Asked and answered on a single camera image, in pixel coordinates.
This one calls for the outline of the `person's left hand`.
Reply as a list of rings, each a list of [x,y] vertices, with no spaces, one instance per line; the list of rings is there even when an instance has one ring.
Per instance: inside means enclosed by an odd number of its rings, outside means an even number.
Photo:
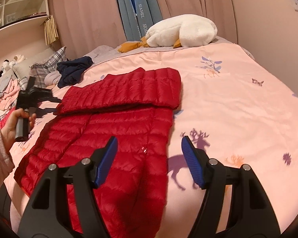
[[[36,114],[30,115],[28,112],[24,111],[24,109],[20,108],[17,110],[14,110],[5,126],[1,129],[1,137],[4,144],[4,147],[6,149],[6,152],[9,152],[13,143],[15,142],[15,131],[16,131],[16,125],[19,118],[25,118],[29,120],[29,126],[30,129],[34,127]]]

